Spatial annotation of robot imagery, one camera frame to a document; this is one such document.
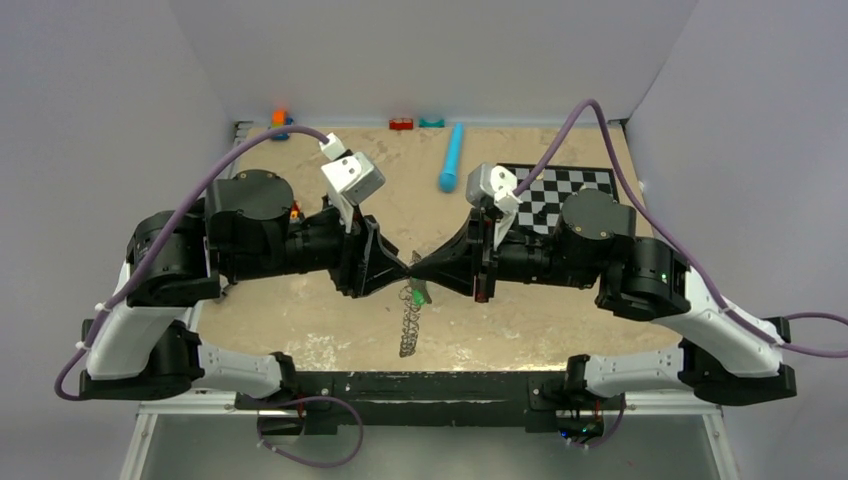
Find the green key tag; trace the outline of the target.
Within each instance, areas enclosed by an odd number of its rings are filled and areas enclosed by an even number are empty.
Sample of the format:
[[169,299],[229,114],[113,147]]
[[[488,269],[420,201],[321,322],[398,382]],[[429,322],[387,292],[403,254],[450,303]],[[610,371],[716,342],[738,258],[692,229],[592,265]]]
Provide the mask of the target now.
[[422,306],[427,303],[425,296],[422,292],[418,290],[414,290],[412,292],[412,299],[415,306]]

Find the metal disc with keyrings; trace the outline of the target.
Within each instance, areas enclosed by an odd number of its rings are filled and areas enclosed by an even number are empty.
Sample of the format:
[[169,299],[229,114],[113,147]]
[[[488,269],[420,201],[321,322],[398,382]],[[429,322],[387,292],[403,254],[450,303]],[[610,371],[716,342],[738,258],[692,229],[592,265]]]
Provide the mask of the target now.
[[415,354],[420,331],[421,309],[425,306],[415,306],[412,292],[418,290],[423,293],[427,303],[432,303],[432,297],[428,291],[427,282],[414,277],[407,280],[406,285],[399,292],[399,299],[403,302],[402,329],[399,344],[399,357],[408,358]]

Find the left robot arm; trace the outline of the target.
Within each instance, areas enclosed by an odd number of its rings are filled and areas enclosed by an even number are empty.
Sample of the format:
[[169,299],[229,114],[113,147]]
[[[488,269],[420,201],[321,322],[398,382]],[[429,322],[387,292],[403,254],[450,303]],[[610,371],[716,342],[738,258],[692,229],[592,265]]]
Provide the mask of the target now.
[[205,388],[289,407],[303,393],[289,355],[214,346],[184,318],[198,303],[219,298],[224,283],[315,271],[327,272],[351,298],[408,275],[370,215],[355,214],[350,225],[330,205],[299,215],[290,184],[266,170],[212,182],[184,215],[163,211],[137,225],[119,302],[102,324],[83,325],[89,353],[80,397],[147,401]]

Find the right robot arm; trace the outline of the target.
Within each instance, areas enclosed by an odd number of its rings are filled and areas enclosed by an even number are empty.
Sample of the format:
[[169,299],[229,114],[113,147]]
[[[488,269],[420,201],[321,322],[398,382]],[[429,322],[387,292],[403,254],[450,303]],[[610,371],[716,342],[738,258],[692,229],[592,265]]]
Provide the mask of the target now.
[[726,406],[794,397],[796,375],[780,352],[786,322],[735,313],[681,253],[637,235],[635,226],[634,208],[597,190],[569,195],[547,234],[508,221],[484,201],[410,273],[479,303],[502,281],[595,289],[598,308],[680,336],[665,349],[569,358],[553,393],[576,407],[649,390],[690,391]]

